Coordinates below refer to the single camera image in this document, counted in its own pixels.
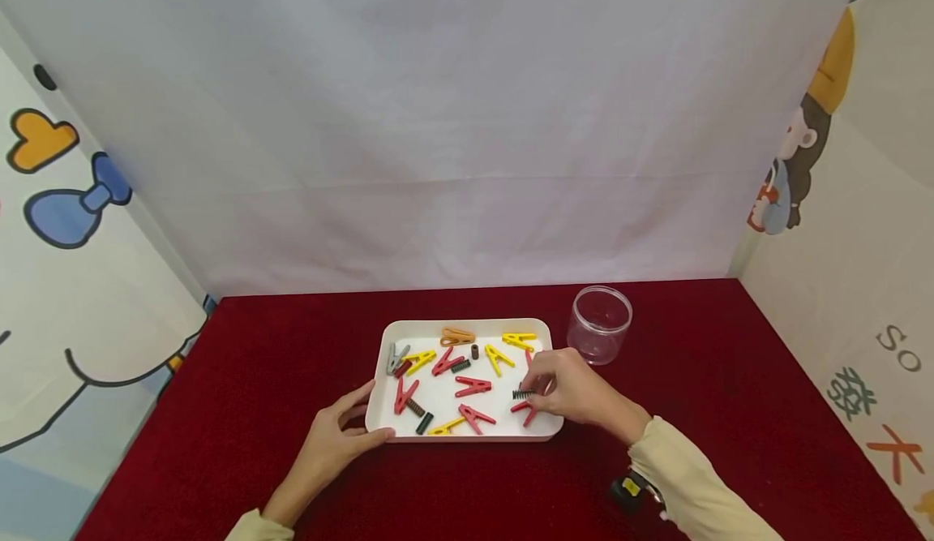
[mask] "blue bow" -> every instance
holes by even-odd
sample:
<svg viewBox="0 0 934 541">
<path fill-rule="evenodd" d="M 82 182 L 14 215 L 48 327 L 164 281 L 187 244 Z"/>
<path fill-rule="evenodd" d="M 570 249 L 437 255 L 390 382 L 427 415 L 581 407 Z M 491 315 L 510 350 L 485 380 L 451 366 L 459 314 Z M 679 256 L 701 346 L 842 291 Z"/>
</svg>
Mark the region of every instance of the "blue bow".
<svg viewBox="0 0 934 541">
<path fill-rule="evenodd" d="M 103 152 L 91 158 L 94 185 L 86 191 L 38 192 L 23 207 L 26 222 L 39 238 L 59 248 L 82 247 L 100 226 L 107 204 L 130 202 L 133 189 Z"/>
</svg>

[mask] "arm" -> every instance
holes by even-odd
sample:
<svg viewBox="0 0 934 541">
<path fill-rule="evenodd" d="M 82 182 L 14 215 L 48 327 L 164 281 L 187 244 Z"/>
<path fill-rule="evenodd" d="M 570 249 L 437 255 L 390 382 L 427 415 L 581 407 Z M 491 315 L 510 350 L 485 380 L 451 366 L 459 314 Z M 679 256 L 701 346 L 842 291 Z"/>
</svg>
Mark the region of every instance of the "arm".
<svg viewBox="0 0 934 541">
<path fill-rule="evenodd" d="M 529 399 L 536 410 L 601 426 L 628 445 L 632 467 L 662 494 L 669 519 L 693 541 L 781 541 L 696 445 L 617 393 L 576 350 L 536 354 L 521 387 L 545 393 Z"/>
<path fill-rule="evenodd" d="M 374 432 L 362 427 L 345 429 L 351 419 L 366 414 L 365 401 L 374 383 L 370 380 L 315 415 L 305 444 L 288 475 L 266 503 L 263 514 L 254 509 L 240 517 L 227 535 L 227 541 L 291 541 L 295 535 L 291 527 L 319 492 L 357 456 L 379 447 L 395 435 L 387 428 Z"/>
</svg>

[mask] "hand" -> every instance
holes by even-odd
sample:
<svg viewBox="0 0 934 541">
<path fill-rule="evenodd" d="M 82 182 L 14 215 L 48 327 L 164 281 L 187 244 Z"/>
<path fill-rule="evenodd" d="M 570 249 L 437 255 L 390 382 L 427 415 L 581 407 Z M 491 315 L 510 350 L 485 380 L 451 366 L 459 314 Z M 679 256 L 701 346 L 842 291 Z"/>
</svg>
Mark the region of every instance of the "hand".
<svg viewBox="0 0 934 541">
<path fill-rule="evenodd" d="M 626 445 L 639 441 L 652 417 L 616 392 L 574 349 L 535 355 L 521 389 L 535 389 L 529 404 L 572 422 L 598 425 Z"/>
<path fill-rule="evenodd" d="M 344 429 L 351 419 L 366 414 L 367 399 L 375 380 L 352 391 L 315 415 L 305 444 L 295 457 L 286 479 L 263 510 L 263 517 L 291 527 L 324 487 L 365 451 L 377 448 L 395 436 L 391 428 L 367 432 L 362 427 Z"/>
</svg>

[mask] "table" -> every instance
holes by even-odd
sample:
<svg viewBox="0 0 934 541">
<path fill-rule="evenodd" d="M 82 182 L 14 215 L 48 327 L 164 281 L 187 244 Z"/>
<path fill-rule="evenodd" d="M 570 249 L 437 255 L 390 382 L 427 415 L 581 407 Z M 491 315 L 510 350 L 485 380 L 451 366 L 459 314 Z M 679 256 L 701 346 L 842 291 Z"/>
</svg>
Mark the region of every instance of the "table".
<svg viewBox="0 0 934 541">
<path fill-rule="evenodd" d="M 921 539 L 737 281 L 612 285 L 633 324 L 598 371 L 786 540 Z M 535 317 L 561 346 L 579 289 L 223 300 L 76 539 L 223 539 L 286 474 L 315 411 L 373 376 L 389 322 Z M 572 423 L 545 444 L 388 444 L 315 500 L 296 539 L 683 539 L 611 503 L 627 466 L 619 443 Z"/>
</svg>

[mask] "chinese character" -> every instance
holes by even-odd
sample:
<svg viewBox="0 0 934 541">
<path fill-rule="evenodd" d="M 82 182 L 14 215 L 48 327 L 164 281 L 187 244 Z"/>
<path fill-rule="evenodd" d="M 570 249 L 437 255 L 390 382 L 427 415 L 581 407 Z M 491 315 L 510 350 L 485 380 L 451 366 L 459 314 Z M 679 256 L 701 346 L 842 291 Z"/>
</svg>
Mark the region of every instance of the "chinese character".
<svg viewBox="0 0 934 541">
<path fill-rule="evenodd" d="M 869 449 L 874 449 L 876 451 L 883 451 L 883 453 L 892 453 L 892 480 L 895 480 L 895 483 L 899 486 L 902 485 L 902 454 L 908 456 L 908 459 L 911 460 L 911 463 L 915 465 L 915 468 L 918 469 L 918 472 L 921 474 L 924 473 L 924 468 L 921 466 L 921 462 L 918 462 L 916 453 L 921 453 L 923 451 L 920 445 L 917 444 L 906 444 L 902 441 L 902 438 L 896 436 L 895 432 L 892 431 L 892 428 L 881 424 L 883 429 L 889 432 L 889 436 L 895 440 L 893 444 L 882 444 L 873 442 L 871 444 L 866 444 L 866 447 Z"/>
<path fill-rule="evenodd" d="M 827 392 L 830 401 L 846 413 L 847 422 L 852 422 L 853 416 L 860 411 L 870 413 L 870 406 L 879 403 L 866 384 L 859 378 L 853 367 L 844 367 L 842 373 L 837 373 L 837 379 L 830 381 L 830 387 L 836 393 Z"/>
<path fill-rule="evenodd" d="M 934 525 L 934 491 L 927 491 L 921 495 L 921 502 L 915 505 L 916 513 L 926 513 L 928 521 Z"/>
</svg>

